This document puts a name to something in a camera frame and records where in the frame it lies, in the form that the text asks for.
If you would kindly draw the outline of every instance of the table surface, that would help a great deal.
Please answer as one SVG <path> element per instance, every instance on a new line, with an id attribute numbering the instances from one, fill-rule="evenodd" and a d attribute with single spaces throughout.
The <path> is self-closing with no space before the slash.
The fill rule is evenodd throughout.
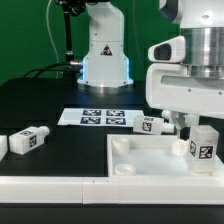
<path id="1" fill-rule="evenodd" d="M 70 80 L 12 79 L 0 87 L 0 105 L 0 135 L 29 126 L 48 126 L 51 131 L 44 145 L 24 156 L 8 152 L 0 162 L 1 176 L 107 176 L 107 134 L 133 134 L 132 128 L 57 126 L 64 108 L 138 109 L 145 115 L 158 114 L 146 104 L 144 82 L 136 82 L 130 92 L 99 95 L 78 90 Z M 224 122 L 208 118 L 201 122 L 220 132 L 218 154 L 224 158 Z M 1 223 L 46 219 L 60 223 L 70 218 L 77 223 L 223 223 L 224 206 L 0 204 Z"/>

